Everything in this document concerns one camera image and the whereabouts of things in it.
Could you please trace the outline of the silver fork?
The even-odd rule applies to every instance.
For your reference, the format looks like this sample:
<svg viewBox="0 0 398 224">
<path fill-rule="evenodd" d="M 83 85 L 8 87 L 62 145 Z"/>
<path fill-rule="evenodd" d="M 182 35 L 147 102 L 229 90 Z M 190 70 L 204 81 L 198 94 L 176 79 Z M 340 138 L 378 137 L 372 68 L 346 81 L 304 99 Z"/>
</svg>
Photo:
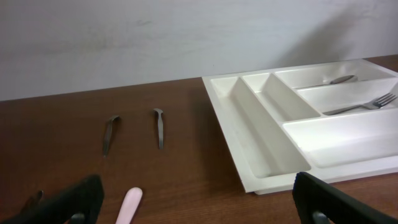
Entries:
<svg viewBox="0 0 398 224">
<path fill-rule="evenodd" d="M 365 108 L 367 110 L 378 110 L 378 109 L 385 107 L 389 103 L 392 103 L 396 99 L 397 99 L 396 95 L 394 95 L 392 93 L 387 93 L 383 96 L 380 96 L 379 98 L 375 98 L 375 99 L 373 99 L 367 103 L 364 103 L 364 104 L 349 106 L 349 107 L 340 108 L 340 109 L 332 110 L 332 111 L 327 111 L 327 112 L 323 112 L 323 114 L 327 115 L 327 116 L 331 116 L 331 115 L 341 114 L 341 113 L 344 113 L 344 112 L 347 112 L 350 110 L 354 110 L 357 108 Z"/>
</svg>

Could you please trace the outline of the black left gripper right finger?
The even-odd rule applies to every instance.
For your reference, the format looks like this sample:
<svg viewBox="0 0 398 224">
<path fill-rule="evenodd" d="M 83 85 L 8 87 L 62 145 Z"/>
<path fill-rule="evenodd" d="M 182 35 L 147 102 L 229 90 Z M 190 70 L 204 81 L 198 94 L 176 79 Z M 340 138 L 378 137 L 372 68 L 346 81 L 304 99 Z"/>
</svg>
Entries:
<svg viewBox="0 0 398 224">
<path fill-rule="evenodd" d="M 346 195 L 307 172 L 296 174 L 292 195 L 302 223 L 397 224 L 397 219 Z"/>
</svg>

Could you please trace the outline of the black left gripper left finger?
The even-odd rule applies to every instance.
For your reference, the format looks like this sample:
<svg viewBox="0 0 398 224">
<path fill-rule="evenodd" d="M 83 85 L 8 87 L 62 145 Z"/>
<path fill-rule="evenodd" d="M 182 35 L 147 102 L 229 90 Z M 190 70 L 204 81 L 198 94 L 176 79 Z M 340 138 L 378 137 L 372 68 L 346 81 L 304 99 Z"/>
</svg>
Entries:
<svg viewBox="0 0 398 224">
<path fill-rule="evenodd" d="M 44 198 L 33 209 L 3 220 L 1 224 L 81 223 L 95 224 L 104 200 L 101 177 L 93 174 Z"/>
</svg>

